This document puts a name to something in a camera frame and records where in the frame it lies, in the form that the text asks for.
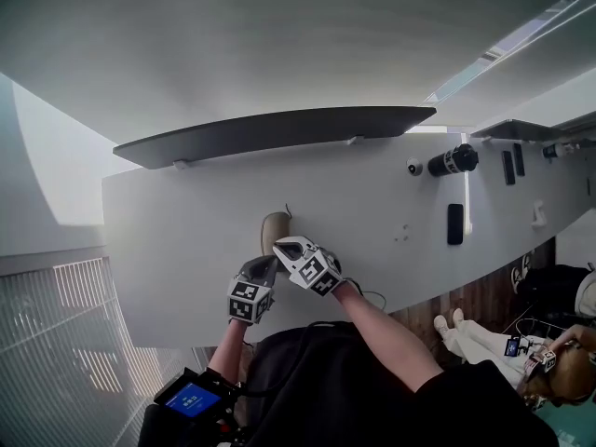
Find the white ceiling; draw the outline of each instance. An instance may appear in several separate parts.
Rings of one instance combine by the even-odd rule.
[[[487,119],[502,115],[596,66],[596,0],[584,0],[577,18],[536,40],[469,82],[437,106],[428,124],[486,127]],[[568,98],[596,103],[596,87],[584,94],[569,92]],[[554,102],[565,106],[565,94]],[[531,122],[542,121],[534,114]]]
[[[0,71],[122,143],[274,111],[417,105],[556,1],[0,0]],[[468,107],[450,121],[476,121]]]

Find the phone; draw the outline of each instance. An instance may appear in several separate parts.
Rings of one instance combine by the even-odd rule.
[[[461,245],[464,242],[464,206],[449,204],[447,206],[447,243]]]
[[[525,175],[525,167],[523,166],[523,152],[521,144],[513,144],[513,156],[515,157],[515,171],[520,176]]]
[[[503,169],[505,170],[505,183],[513,185],[515,183],[515,173],[513,173],[513,159],[510,151],[503,151]]]

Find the camera screen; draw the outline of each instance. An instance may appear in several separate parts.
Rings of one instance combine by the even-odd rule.
[[[196,417],[221,398],[193,383],[188,383],[166,405],[188,417]]]
[[[507,341],[507,346],[505,348],[505,356],[516,357],[518,355],[518,348],[520,347],[520,340],[519,339],[510,339]]]

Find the wooden floor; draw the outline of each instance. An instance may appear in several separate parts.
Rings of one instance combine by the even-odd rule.
[[[554,263],[555,239],[552,238],[535,250],[532,266],[542,268]],[[502,332],[525,309],[517,302],[511,289],[510,274],[514,266],[521,268],[522,259],[442,296],[391,313],[391,316],[416,334],[439,364],[459,362],[440,342],[433,326],[434,318],[445,316],[451,327],[452,313],[456,308],[462,308],[466,319],[474,319],[489,331]]]

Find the blue screen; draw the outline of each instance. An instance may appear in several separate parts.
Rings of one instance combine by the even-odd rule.
[[[219,396],[206,391],[202,387],[188,383],[166,405],[179,413],[195,417],[215,404]]]

